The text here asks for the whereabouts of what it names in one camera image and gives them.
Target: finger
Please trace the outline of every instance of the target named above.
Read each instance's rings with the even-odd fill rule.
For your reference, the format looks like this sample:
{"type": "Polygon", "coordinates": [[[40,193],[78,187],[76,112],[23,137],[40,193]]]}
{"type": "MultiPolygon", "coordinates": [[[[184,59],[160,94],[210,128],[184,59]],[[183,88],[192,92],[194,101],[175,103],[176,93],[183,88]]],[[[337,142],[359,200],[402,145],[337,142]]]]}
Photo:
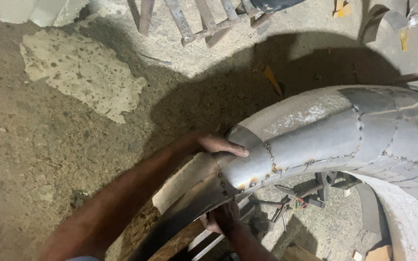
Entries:
{"type": "Polygon", "coordinates": [[[222,144],[222,148],[220,148],[220,150],[228,151],[228,152],[235,154],[236,156],[241,156],[241,157],[247,157],[249,155],[249,151],[245,147],[235,144],[233,142],[230,142],[228,140],[226,140],[222,144]]]}

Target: white plaster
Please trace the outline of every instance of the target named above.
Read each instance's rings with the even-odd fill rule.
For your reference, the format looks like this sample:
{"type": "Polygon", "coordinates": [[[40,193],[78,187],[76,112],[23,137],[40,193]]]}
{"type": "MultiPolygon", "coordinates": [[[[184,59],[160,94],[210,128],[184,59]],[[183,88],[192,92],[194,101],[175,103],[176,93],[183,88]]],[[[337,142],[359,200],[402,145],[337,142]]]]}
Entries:
{"type": "Polygon", "coordinates": [[[369,184],[380,199],[390,229],[394,261],[418,261],[418,200],[386,181],[352,175],[369,184]]]}
{"type": "Polygon", "coordinates": [[[320,88],[284,99],[261,110],[239,124],[266,141],[351,107],[349,100],[336,89],[320,88]]]}
{"type": "Polygon", "coordinates": [[[0,0],[0,21],[21,24],[28,20],[46,27],[73,22],[89,0],[0,0]]]}
{"type": "Polygon", "coordinates": [[[31,80],[48,77],[50,86],[117,123],[125,123],[120,113],[136,108],[146,85],[114,50],[78,33],[52,29],[24,35],[20,52],[31,80]]]}

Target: plaster patch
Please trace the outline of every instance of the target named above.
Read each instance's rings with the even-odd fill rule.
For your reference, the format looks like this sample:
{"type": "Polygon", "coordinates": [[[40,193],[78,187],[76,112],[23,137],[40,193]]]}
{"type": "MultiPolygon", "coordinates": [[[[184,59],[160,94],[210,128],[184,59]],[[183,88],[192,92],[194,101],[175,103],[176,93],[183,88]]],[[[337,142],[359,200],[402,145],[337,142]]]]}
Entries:
{"type": "Polygon", "coordinates": [[[120,113],[136,108],[147,83],[133,77],[114,50],[79,33],[51,29],[24,35],[20,53],[32,81],[48,77],[51,87],[117,123],[125,123],[120,113]]]}

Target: curved metal strip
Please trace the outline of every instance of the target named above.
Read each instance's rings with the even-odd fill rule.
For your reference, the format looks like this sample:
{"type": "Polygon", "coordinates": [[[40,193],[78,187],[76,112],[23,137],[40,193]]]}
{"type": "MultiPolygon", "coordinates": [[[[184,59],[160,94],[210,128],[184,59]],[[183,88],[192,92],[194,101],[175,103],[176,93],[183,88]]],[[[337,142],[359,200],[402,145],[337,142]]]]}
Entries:
{"type": "Polygon", "coordinates": [[[237,193],[238,190],[223,175],[209,175],[164,212],[128,260],[148,260],[189,223],[210,209],[231,200],[237,193]]]}

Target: cardboard piece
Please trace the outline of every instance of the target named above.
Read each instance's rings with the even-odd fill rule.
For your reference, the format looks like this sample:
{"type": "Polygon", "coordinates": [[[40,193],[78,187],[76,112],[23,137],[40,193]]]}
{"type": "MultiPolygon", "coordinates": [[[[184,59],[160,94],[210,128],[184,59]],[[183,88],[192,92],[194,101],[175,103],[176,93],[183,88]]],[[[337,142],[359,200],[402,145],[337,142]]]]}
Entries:
{"type": "Polygon", "coordinates": [[[366,261],[390,261],[393,256],[393,247],[382,246],[367,254],[366,261]]]}

